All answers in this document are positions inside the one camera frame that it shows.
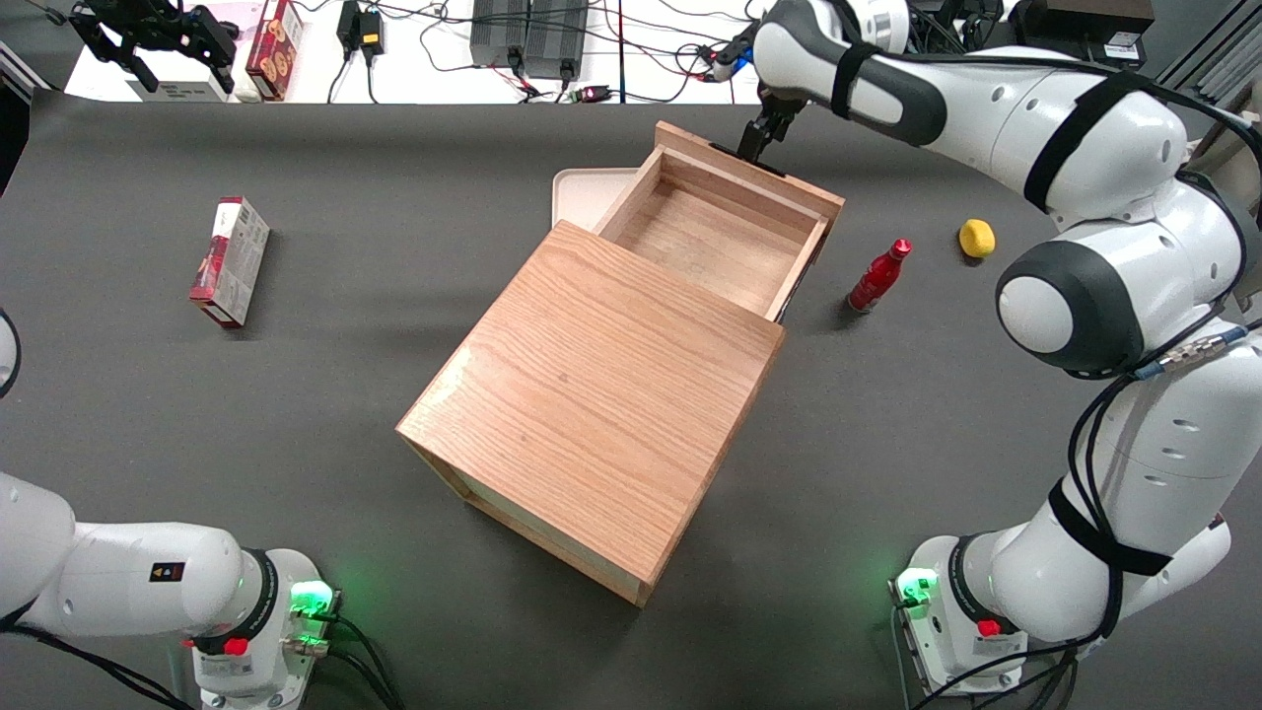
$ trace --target red box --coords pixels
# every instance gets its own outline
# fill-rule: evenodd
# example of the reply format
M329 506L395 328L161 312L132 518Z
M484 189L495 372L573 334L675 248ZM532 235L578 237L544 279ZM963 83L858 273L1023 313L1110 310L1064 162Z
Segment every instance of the red box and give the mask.
M245 197L220 199L211 246L197 267L188 299L221 327L245 324L270 232Z
M293 3L269 0L245 66L245 73L254 79L264 101L285 100L302 39L303 23Z

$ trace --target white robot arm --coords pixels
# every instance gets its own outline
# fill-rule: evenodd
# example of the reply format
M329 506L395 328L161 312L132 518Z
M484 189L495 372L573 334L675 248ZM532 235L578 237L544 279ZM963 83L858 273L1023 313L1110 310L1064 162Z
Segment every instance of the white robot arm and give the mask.
M0 309L0 397L20 362ZM293 550L242 550L186 523L74 521L59 496L0 474L0 631L40 638L179 633L206 705L297 707L333 591Z
M851 14L882 3L852 0ZM849 24L825 0L780 0L762 18L757 150L791 120L769 124L767 98L811 101L1023 194L1060 235L1003 272L1001 323L1046 364L1117 378L1075 430L1074 475L1029 523L933 538L895 583L926 702L1001 692L1020 681L1030 636L1066 651L1098 642L1227 555L1218 511L1262 449L1262 337L1218 313L1258 256L1258 230L1180 172L1185 129L1135 74L1017 47L891 55L848 40L872 42L871 24Z

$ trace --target yellow sponge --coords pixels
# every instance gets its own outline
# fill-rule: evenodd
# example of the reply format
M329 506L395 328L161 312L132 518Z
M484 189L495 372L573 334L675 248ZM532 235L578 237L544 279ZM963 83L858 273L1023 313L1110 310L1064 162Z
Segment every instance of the yellow sponge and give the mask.
M959 247L974 259L989 256L994 251L994 231L982 219L968 219L959 227Z

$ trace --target gray table surface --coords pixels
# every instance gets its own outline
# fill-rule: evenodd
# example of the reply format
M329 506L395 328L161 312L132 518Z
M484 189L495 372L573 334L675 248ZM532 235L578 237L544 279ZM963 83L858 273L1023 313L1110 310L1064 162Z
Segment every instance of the gray table surface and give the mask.
M0 199L0 299L24 344L0 462L82 521L307 552L414 709L897 707L886 578L929 536L1026 520L1095 391L1000 328L996 277L1053 228L979 174L818 110L769 150L848 202L644 612L462 504L392 431L548 231L553 174L639 164L658 119L734 141L750 117L43 95ZM275 233L249 327L225 333L186 295L215 202L240 193ZM954 242L968 217L1000 242L976 267ZM916 247L902 280L838 322L899 236ZM1124 622L1083 665L1075 707L1257 705L1256 474L1224 511L1232 555ZM165 677L172 643L86 646ZM4 707L148 706L29 642L0 655ZM372 706L333 663L307 704Z

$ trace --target wooden drawer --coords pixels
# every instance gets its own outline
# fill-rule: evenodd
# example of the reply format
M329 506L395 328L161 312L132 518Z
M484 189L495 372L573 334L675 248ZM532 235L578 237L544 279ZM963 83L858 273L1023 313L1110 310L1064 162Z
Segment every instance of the wooden drawer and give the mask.
M840 207L693 140L659 125L599 236L558 222L395 428L471 506L639 607Z
M652 154L594 231L780 320L842 203L659 122Z

